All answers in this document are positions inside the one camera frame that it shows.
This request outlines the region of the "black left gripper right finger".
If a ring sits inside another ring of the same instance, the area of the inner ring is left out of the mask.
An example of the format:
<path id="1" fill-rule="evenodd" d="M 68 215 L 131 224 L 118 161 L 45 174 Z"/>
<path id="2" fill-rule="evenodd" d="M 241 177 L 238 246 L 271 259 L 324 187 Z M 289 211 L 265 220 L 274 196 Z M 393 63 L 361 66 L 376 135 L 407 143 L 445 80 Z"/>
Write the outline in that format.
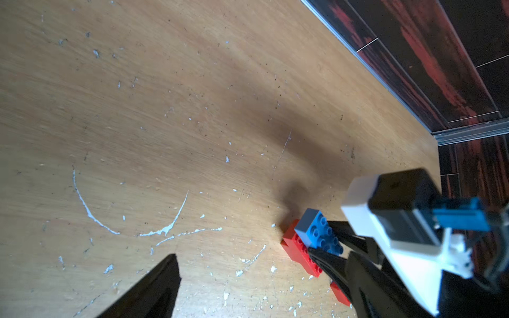
<path id="1" fill-rule="evenodd" d="M 358 317 L 431 317 L 412 296 L 365 257 L 350 253 L 345 272 Z"/>

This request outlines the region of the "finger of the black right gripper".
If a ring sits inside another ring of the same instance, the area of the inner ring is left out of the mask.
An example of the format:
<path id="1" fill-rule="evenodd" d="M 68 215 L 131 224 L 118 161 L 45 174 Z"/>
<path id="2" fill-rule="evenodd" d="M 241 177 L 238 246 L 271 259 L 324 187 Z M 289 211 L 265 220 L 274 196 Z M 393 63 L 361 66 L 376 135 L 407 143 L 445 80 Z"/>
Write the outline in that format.
<path id="1" fill-rule="evenodd" d="M 346 275 L 347 260 L 315 248 L 309 248 L 308 255 L 338 285 L 346 298 L 351 301 L 351 291 Z"/>
<path id="2" fill-rule="evenodd" d="M 378 245 L 373 238 L 357 235 L 347 221 L 331 221 L 329 226 L 339 242 L 371 262 L 378 262 Z"/>

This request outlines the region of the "light blue lego brick small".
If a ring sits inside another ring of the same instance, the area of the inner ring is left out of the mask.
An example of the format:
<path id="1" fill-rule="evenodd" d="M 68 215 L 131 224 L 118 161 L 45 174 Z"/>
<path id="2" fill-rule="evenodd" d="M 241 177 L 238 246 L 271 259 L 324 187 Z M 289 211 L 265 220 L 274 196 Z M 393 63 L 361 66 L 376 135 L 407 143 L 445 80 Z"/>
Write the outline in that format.
<path id="1" fill-rule="evenodd" d="M 335 256 L 343 254 L 343 247 L 323 213 L 317 209 L 306 209 L 294 228 L 307 248 L 319 249 Z"/>

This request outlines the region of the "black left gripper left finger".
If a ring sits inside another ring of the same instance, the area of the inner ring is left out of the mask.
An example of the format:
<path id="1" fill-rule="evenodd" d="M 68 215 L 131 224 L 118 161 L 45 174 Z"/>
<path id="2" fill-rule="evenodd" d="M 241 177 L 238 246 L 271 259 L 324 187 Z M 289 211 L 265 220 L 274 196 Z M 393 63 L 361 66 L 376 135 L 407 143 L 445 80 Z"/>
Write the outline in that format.
<path id="1" fill-rule="evenodd" d="M 169 254 L 100 317 L 172 317 L 181 277 L 177 256 Z"/>

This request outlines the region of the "red lego brick small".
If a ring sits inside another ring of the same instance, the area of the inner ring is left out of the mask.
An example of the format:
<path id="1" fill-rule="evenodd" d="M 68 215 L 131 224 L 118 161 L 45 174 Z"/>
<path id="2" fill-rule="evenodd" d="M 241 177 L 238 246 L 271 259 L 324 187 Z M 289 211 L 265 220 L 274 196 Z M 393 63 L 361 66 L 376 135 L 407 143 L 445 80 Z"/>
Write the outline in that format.
<path id="1" fill-rule="evenodd" d="M 330 288 L 339 303 L 342 303 L 348 307 L 351 306 L 351 301 L 347 298 L 347 296 L 343 293 L 343 290 L 335 282 L 330 284 Z"/>

